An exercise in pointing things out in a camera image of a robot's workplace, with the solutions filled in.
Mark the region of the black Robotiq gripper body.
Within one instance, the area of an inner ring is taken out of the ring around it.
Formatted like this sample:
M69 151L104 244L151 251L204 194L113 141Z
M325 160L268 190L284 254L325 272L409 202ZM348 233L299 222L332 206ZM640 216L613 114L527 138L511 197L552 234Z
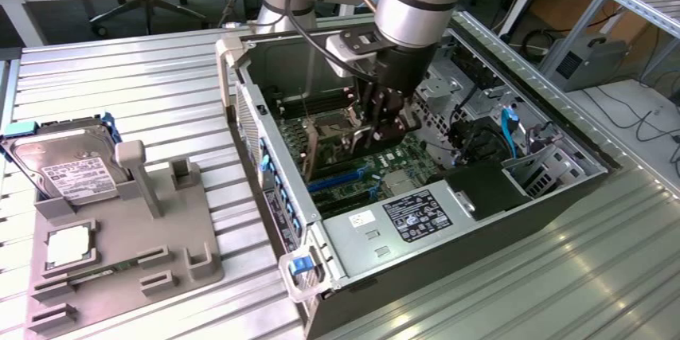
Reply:
M379 50L373 63L376 81L369 95L389 88L411 98L425 77L436 50L436 45L419 49L396 45Z

